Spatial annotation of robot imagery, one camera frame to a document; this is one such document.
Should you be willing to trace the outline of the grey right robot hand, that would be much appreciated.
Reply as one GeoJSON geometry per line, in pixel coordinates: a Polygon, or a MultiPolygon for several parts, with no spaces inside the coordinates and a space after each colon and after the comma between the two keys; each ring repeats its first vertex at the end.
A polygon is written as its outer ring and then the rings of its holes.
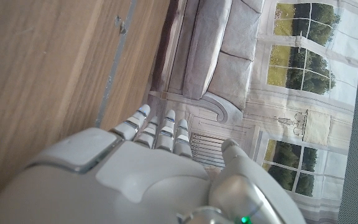
{"type": "Polygon", "coordinates": [[[292,198],[232,139],[211,175],[188,124],[141,106],[37,154],[0,193],[0,223],[304,223],[292,198]]]}

